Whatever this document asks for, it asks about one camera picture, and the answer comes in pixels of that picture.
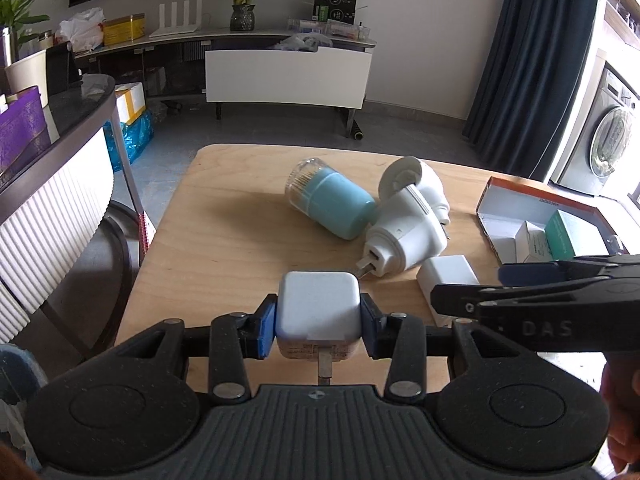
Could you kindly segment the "right hand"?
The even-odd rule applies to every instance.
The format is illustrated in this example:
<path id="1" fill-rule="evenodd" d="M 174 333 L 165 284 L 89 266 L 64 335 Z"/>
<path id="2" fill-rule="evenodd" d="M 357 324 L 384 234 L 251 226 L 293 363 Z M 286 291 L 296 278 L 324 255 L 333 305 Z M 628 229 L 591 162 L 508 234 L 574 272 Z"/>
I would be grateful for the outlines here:
<path id="1" fill-rule="evenodd" d="M 610 411 L 608 456 L 616 479 L 638 479 L 638 471 L 631 471 L 629 467 L 639 461 L 639 419 L 623 408 L 615 391 L 610 364 L 603 369 L 600 393 Z"/>

